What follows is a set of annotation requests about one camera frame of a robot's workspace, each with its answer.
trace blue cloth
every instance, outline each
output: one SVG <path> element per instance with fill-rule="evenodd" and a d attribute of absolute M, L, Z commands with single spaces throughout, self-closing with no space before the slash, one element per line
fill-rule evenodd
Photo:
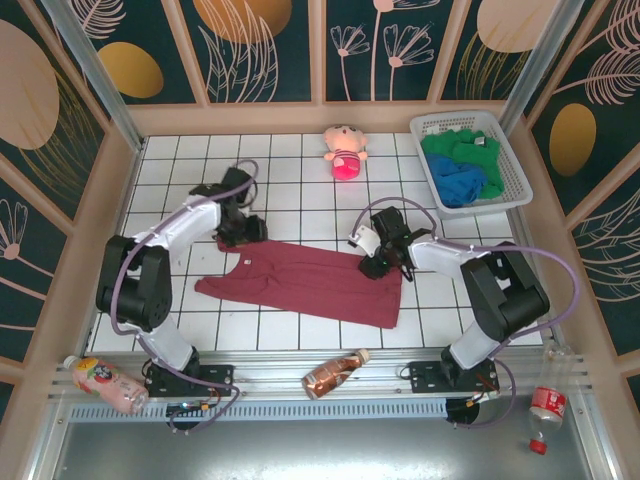
<path fill-rule="evenodd" d="M 431 176 L 445 207 L 473 203 L 489 179 L 482 168 L 469 163 L 453 163 L 444 155 L 427 154 Z"/>

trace white tile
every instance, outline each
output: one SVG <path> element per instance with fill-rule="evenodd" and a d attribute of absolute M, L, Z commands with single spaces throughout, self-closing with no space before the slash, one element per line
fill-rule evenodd
<path fill-rule="evenodd" d="M 264 211 L 267 209 L 267 193 L 269 192 L 269 185 L 264 183 L 258 184 L 258 192 L 253 192 L 251 195 L 255 195 L 255 199 L 253 203 L 251 203 L 251 210 L 253 211 Z"/>
<path fill-rule="evenodd" d="M 180 137 L 176 158 L 206 158 L 209 135 L 188 135 Z"/>
<path fill-rule="evenodd" d="M 222 300 L 220 304 L 220 310 L 223 312 L 257 312 L 260 310 L 260 305 L 256 305 L 255 303 L 245 303 L 245 302 L 234 302 L 232 300 Z"/>
<path fill-rule="evenodd" d="M 144 158 L 175 158 L 178 137 L 149 137 Z"/>
<path fill-rule="evenodd" d="M 385 197 L 402 197 L 402 189 L 400 188 L 400 182 L 376 182 L 369 184 L 369 198 L 372 202 L 380 200 Z M 376 205 L 376 208 L 384 209 L 387 207 L 402 208 L 403 202 L 399 200 L 392 200 L 390 202 L 384 202 Z"/>
<path fill-rule="evenodd" d="M 419 157 L 398 157 L 400 163 L 400 178 L 403 182 L 426 182 L 427 174 L 424 173 Z"/>
<path fill-rule="evenodd" d="M 235 158 L 210 158 L 204 167 L 204 183 L 220 183 L 229 167 L 237 163 Z"/>
<path fill-rule="evenodd" d="M 393 329 L 382 329 L 384 348 L 420 348 L 422 331 L 418 310 L 400 310 L 398 325 Z"/>
<path fill-rule="evenodd" d="M 416 284 L 415 282 L 410 282 L 406 278 L 403 278 L 400 308 L 417 308 L 417 307 L 418 307 L 418 299 L 416 297 Z"/>
<path fill-rule="evenodd" d="M 256 182 L 267 183 L 267 181 L 269 180 L 269 159 L 252 158 L 251 160 L 258 164 L 258 176 L 256 177 Z M 249 173 L 249 175 L 255 175 L 253 165 L 240 165 L 240 168 Z"/>
<path fill-rule="evenodd" d="M 240 138 L 240 157 L 268 157 L 271 148 L 271 135 L 242 135 Z"/>
<path fill-rule="evenodd" d="M 367 153 L 369 155 L 395 155 L 396 142 L 393 133 L 369 133 L 367 137 Z"/>
<path fill-rule="evenodd" d="M 129 211 L 136 212 L 162 212 L 164 199 L 167 196 L 167 186 L 141 185 L 136 187 L 133 193 L 133 201 Z"/>
<path fill-rule="evenodd" d="M 369 157 L 365 162 L 370 182 L 393 182 L 400 180 L 396 157 Z"/>
<path fill-rule="evenodd" d="M 173 184 L 202 183 L 204 160 L 176 160 L 171 174 Z"/>
<path fill-rule="evenodd" d="M 302 158 L 303 182 L 333 182 L 331 162 L 322 157 Z"/>
<path fill-rule="evenodd" d="M 189 258 L 189 275 L 221 275 L 224 273 L 225 253 L 213 243 L 194 243 Z"/>
<path fill-rule="evenodd" d="M 189 312 L 180 314 L 178 330 L 182 338 L 200 352 L 216 349 L 218 333 L 217 312 Z"/>
<path fill-rule="evenodd" d="M 453 285 L 456 290 L 456 298 L 458 299 L 459 307 L 470 307 L 471 300 L 469 299 L 469 293 L 467 287 L 462 280 L 454 280 Z"/>
<path fill-rule="evenodd" d="M 189 192 L 193 190 L 197 185 L 169 185 L 169 191 L 167 192 L 167 201 L 164 204 L 165 212 L 175 212 L 185 202 L 189 196 Z"/>
<path fill-rule="evenodd" d="M 428 182 L 402 182 L 402 192 L 405 198 L 413 200 L 424 208 L 435 208 L 436 206 Z"/>
<path fill-rule="evenodd" d="M 338 245 L 335 240 L 303 241 L 301 244 L 305 247 L 319 248 L 320 250 L 329 250 L 330 252 L 338 251 Z"/>
<path fill-rule="evenodd" d="M 442 236 L 442 222 L 438 218 L 438 212 L 435 209 L 428 209 L 427 211 L 436 221 L 436 233 L 439 236 Z M 429 218 L 422 212 L 422 210 L 407 210 L 406 212 L 403 212 L 403 214 L 411 231 L 415 231 L 419 228 L 427 228 L 429 230 L 433 229 L 431 220 L 429 220 Z"/>
<path fill-rule="evenodd" d="M 410 133 L 396 133 L 396 151 L 398 155 L 416 155 L 416 142 Z"/>
<path fill-rule="evenodd" d="M 111 327 L 111 317 L 103 313 L 93 343 L 93 352 L 130 352 L 133 349 L 133 335 L 120 336 Z"/>
<path fill-rule="evenodd" d="M 302 240 L 333 240 L 335 238 L 334 212 L 302 212 Z"/>
<path fill-rule="evenodd" d="M 237 158 L 240 135 L 211 135 L 207 158 Z"/>
<path fill-rule="evenodd" d="M 298 314 L 294 312 L 260 313 L 258 350 L 297 350 Z"/>
<path fill-rule="evenodd" d="M 336 208 L 333 183 L 303 183 L 303 210 L 334 210 Z"/>
<path fill-rule="evenodd" d="M 338 230 L 338 240 L 347 240 L 349 238 L 349 235 L 351 235 L 351 231 L 353 230 L 353 226 L 358 219 L 358 215 L 360 215 L 360 210 L 338 210 L 336 212 L 338 221 L 338 225 L 336 226 Z M 362 217 L 360 224 L 370 227 L 371 221 L 369 218 L 369 215 L 365 214 L 364 217 Z M 364 252 L 360 249 L 355 249 L 355 251 L 364 255 Z"/>
<path fill-rule="evenodd" d="M 457 306 L 450 278 L 439 273 L 416 273 L 415 276 L 420 308 Z"/>
<path fill-rule="evenodd" d="M 302 135 L 302 156 L 303 157 L 324 157 L 329 151 L 329 147 L 324 142 L 322 133 L 305 133 Z"/>
<path fill-rule="evenodd" d="M 444 236 L 446 238 L 475 238 L 478 237 L 478 227 L 474 217 L 454 218 L 443 220 Z"/>
<path fill-rule="evenodd" d="M 299 210 L 300 209 L 300 184 L 299 183 L 269 184 L 267 209 L 268 210 Z"/>
<path fill-rule="evenodd" d="M 186 277 L 171 277 L 171 311 L 179 312 L 182 308 L 182 296 L 184 293 L 184 282 Z"/>
<path fill-rule="evenodd" d="M 487 247 L 493 247 L 502 242 L 516 243 L 513 238 L 483 238 L 481 240 L 482 245 L 486 245 Z"/>
<path fill-rule="evenodd" d="M 336 208 L 338 210 L 363 209 L 368 204 L 369 189 L 366 183 L 336 183 Z"/>
<path fill-rule="evenodd" d="M 300 158 L 274 158 L 271 157 L 269 165 L 270 182 L 300 182 L 300 169 L 302 168 Z"/>
<path fill-rule="evenodd" d="M 513 235 L 506 212 L 478 215 L 477 220 L 482 238 L 509 238 Z"/>
<path fill-rule="evenodd" d="M 217 350 L 255 350 L 258 342 L 258 312 L 220 314 Z"/>
<path fill-rule="evenodd" d="M 201 276 L 189 276 L 184 286 L 182 297 L 183 312 L 217 312 L 220 310 L 220 299 L 196 292 L 196 282 Z"/>
<path fill-rule="evenodd" d="M 160 213 L 130 213 L 127 215 L 123 235 L 132 237 L 140 232 L 146 232 L 149 228 L 160 223 Z"/>
<path fill-rule="evenodd" d="M 164 185 L 169 183 L 173 160 L 145 160 L 140 167 L 138 185 Z"/>
<path fill-rule="evenodd" d="M 267 212 L 266 220 L 271 240 L 298 240 L 300 238 L 299 212 Z"/>
<path fill-rule="evenodd" d="M 300 315 L 300 349 L 340 348 L 340 322 L 331 318 Z"/>
<path fill-rule="evenodd" d="M 342 322 L 342 348 L 381 348 L 380 328 L 359 323 Z"/>
<path fill-rule="evenodd" d="M 229 273 L 231 270 L 236 268 L 238 262 L 240 261 L 239 253 L 227 253 L 227 261 L 224 266 L 224 273 Z"/>
<path fill-rule="evenodd" d="M 456 308 L 420 309 L 425 347 L 446 347 L 462 334 Z"/>
<path fill-rule="evenodd" d="M 299 157 L 302 155 L 302 135 L 271 135 L 272 157 Z"/>

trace metal bracket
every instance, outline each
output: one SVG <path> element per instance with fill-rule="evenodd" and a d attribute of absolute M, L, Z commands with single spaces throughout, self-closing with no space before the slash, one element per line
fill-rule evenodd
<path fill-rule="evenodd" d="M 198 379 L 205 382 L 233 384 L 233 365 L 200 365 Z M 145 376 L 145 385 L 151 398 L 205 397 L 211 396 L 209 388 L 182 380 L 163 368 L 151 364 Z M 218 388 L 221 397 L 231 395 L 230 388 Z"/>
<path fill-rule="evenodd" d="M 439 361 L 411 362 L 408 368 L 413 393 L 456 393 L 460 396 L 461 392 L 468 392 L 471 396 L 477 392 L 500 390 L 496 367 L 490 360 L 463 372 L 455 387 L 447 381 Z"/>

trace green towel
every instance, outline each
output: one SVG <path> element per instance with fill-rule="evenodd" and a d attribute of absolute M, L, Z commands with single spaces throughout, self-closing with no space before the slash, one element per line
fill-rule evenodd
<path fill-rule="evenodd" d="M 485 146 L 473 143 L 478 137 L 485 137 Z M 447 130 L 439 135 L 427 135 L 421 145 L 425 154 L 436 153 L 451 158 L 454 163 L 470 163 L 482 168 L 489 182 L 478 198 L 495 198 L 504 192 L 504 183 L 498 168 L 500 142 L 487 137 L 481 130 Z"/>

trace brown bottle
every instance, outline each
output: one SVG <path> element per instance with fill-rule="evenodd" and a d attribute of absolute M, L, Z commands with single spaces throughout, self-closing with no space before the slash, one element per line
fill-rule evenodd
<path fill-rule="evenodd" d="M 302 379 L 302 386 L 311 400 L 317 400 L 342 385 L 356 368 L 370 358 L 369 352 L 361 349 L 355 355 L 329 360 L 306 375 Z"/>

